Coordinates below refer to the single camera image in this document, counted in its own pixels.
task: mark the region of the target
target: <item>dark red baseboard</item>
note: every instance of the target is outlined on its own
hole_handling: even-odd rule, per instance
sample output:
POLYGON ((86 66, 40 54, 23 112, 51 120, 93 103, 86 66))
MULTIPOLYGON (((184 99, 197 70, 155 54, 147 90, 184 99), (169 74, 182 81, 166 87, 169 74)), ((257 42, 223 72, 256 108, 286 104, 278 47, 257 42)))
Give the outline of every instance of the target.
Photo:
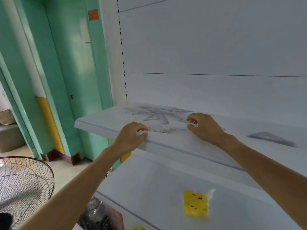
POLYGON ((43 161, 53 161, 56 158, 61 158, 62 160, 66 161, 67 163, 69 163, 71 165, 75 165, 76 163, 81 161, 81 157, 80 157, 79 152, 76 155, 70 157, 70 156, 67 156, 63 153, 60 153, 56 149, 53 149, 52 151, 41 155, 41 157, 42 157, 43 161))

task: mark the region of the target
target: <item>beige tile floor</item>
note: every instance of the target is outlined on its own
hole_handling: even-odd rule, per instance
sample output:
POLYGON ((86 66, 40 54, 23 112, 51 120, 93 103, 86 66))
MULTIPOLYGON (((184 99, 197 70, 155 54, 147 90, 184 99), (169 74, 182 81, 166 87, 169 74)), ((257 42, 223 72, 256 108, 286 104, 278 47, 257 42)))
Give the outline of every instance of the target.
MULTIPOLYGON (((10 152, 0 153, 0 157, 5 156, 28 156, 33 157, 32 152, 27 146, 23 146, 19 149, 15 149, 10 152)), ((70 180, 72 180, 77 174, 79 174, 83 169, 85 169, 89 164, 89 160, 84 160, 77 165, 70 165, 63 160, 55 160, 48 162, 49 166, 52 168, 54 173, 54 193, 58 192, 63 186, 65 186, 70 180)), ((73 230, 82 230, 77 224, 73 230)))

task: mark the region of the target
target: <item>shelf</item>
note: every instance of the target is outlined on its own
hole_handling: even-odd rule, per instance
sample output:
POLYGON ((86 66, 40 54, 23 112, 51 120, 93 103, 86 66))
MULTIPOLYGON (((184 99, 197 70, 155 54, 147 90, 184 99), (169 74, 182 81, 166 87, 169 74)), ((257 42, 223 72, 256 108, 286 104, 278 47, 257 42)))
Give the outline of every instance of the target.
POLYGON ((151 229, 300 229, 278 206, 134 154, 101 183, 97 193, 151 229), (184 215, 183 189, 197 193, 216 189, 208 218, 184 215))
MULTIPOLYGON (((148 106, 149 104, 128 103, 123 106, 115 106, 77 119, 75 127, 107 138, 115 138, 121 128, 132 121, 142 122, 148 126, 159 124, 158 120, 143 121, 144 116, 131 114, 125 109, 126 107, 133 108, 136 105, 148 106)), ((307 167, 305 166, 307 161, 307 141, 305 140, 307 139, 306 128, 244 120, 220 115, 213 115, 213 118, 226 130, 227 133, 236 136, 244 144, 297 171, 298 173, 307 176, 307 167), (247 137, 247 135, 263 131, 293 141, 297 144, 297 147, 290 147, 247 137)), ((170 122, 170 124, 185 127, 187 123, 175 121, 172 123, 170 122)), ((216 146, 201 141, 189 131, 174 132, 172 134, 150 131, 146 142, 144 142, 139 148, 152 153, 161 150, 169 152, 179 151, 221 165, 242 170, 241 167, 225 152, 216 146)))

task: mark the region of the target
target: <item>hand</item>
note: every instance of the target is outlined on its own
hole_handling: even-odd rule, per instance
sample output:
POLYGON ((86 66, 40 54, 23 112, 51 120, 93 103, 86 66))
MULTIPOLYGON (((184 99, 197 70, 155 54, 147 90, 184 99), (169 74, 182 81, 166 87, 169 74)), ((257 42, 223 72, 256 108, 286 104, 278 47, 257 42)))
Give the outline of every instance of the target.
POLYGON ((198 127, 192 124, 188 124, 187 126, 194 135, 218 147, 228 136, 211 115, 193 113, 187 117, 187 120, 190 123, 198 124, 198 127))
POLYGON ((144 124, 132 122, 127 124, 122 128, 120 133, 117 135, 114 143, 111 147, 114 150, 114 153, 119 157, 135 150, 140 144, 145 141, 148 136, 148 133, 143 133, 139 137, 135 135, 137 131, 147 131, 148 127, 144 124))

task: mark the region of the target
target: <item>black wire mesh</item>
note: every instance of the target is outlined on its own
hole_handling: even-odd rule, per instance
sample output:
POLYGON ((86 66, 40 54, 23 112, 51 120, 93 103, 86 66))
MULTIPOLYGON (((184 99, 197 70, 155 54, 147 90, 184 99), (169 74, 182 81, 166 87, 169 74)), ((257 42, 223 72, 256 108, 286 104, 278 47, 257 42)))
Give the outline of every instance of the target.
POLYGON ((13 216, 12 229, 50 199, 53 190, 54 175, 47 163, 31 157, 0 158, 0 213, 13 216))

